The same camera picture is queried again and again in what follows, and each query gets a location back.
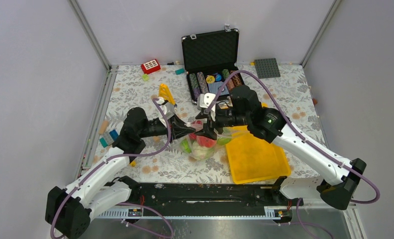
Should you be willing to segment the green toy lime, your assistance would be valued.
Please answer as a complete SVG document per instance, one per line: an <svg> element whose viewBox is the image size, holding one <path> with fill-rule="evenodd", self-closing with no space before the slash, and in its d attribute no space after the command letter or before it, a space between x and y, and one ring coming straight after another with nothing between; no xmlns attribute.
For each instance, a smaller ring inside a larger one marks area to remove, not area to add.
<svg viewBox="0 0 394 239"><path fill-rule="evenodd" d="M232 138L230 138L230 137L219 137L217 139L216 144L219 145L219 146L224 146L224 145L228 144L231 141L232 141Z"/></svg>
<svg viewBox="0 0 394 239"><path fill-rule="evenodd" d="M187 139L184 139L180 143L180 149L182 152L190 154L192 153L192 147L190 146L190 143Z"/></svg>

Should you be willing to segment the green toy lime front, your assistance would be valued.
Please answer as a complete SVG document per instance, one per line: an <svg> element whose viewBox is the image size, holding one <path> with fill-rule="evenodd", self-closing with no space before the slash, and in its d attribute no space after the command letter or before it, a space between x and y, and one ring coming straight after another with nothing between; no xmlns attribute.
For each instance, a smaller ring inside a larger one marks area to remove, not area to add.
<svg viewBox="0 0 394 239"><path fill-rule="evenodd" d="M182 152L190 154L192 153L192 147L190 146L190 143L187 139L184 139L180 143L180 149Z"/></svg>

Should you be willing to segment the green toy cabbage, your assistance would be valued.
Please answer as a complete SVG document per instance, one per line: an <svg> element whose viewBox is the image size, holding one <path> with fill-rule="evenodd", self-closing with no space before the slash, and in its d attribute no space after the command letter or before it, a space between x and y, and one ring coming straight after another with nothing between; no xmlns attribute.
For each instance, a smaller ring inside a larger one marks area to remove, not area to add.
<svg viewBox="0 0 394 239"><path fill-rule="evenodd" d="M214 155L214 152L214 147L200 146L197 142L194 142L192 144L191 157L196 160L206 160L211 158Z"/></svg>

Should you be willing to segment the red toy pepper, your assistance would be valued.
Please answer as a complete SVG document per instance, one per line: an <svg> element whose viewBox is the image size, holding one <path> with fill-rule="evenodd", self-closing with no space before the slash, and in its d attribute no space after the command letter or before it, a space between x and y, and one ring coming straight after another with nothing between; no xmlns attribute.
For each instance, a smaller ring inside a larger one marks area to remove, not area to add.
<svg viewBox="0 0 394 239"><path fill-rule="evenodd" d="M196 120L191 123L191 127L195 128L196 131L199 131L203 128L203 123L200 120ZM196 141L200 146L205 146L205 147L214 147L217 142L216 140L210 139L205 136L197 136L195 133L190 133L189 139L192 142Z"/></svg>

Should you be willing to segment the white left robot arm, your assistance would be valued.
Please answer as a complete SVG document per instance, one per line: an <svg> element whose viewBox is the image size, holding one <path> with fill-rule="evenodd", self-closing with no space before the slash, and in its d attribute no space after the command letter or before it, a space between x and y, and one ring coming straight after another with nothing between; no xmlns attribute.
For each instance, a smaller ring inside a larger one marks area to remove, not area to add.
<svg viewBox="0 0 394 239"><path fill-rule="evenodd" d="M156 155L164 151L172 140L196 131L175 114L170 103L156 108L159 117L152 120L147 118L142 108L130 109L107 154L74 182L64 188L55 186L49 191L45 221L51 226L51 238L56 238L55 232L58 231L61 239L77 239L104 211L123 202L136 204L140 200L140 192L133 186L116 182L108 189L101 188L135 158Z"/></svg>

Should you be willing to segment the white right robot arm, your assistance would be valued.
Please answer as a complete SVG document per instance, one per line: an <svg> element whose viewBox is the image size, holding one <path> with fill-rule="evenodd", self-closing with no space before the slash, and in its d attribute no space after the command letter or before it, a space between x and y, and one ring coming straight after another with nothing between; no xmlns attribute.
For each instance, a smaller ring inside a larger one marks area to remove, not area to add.
<svg viewBox="0 0 394 239"><path fill-rule="evenodd" d="M303 133L289 118L275 108L262 106L257 93L248 86L238 86L231 95L232 107L221 109L215 94L201 94L197 99L197 119L207 119L197 135L216 139L216 130L246 126L256 138L278 146L309 165L318 179L284 179L271 192L274 203L284 205L290 199L322 199L329 206L346 210L364 173L366 163L342 157Z"/></svg>

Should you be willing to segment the clear zip top bag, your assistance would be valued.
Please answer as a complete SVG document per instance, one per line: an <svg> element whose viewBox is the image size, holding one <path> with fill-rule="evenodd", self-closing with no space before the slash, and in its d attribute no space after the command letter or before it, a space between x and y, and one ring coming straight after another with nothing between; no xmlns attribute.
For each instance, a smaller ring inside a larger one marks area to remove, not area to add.
<svg viewBox="0 0 394 239"><path fill-rule="evenodd" d="M198 136L195 133L190 133L181 139L178 139L175 144L175 149L181 153L188 155L195 160L206 160L214 156L220 149L238 137L249 133L244 126L244 129L238 127L223 127L222 133L215 130L216 140L205 136Z"/></svg>

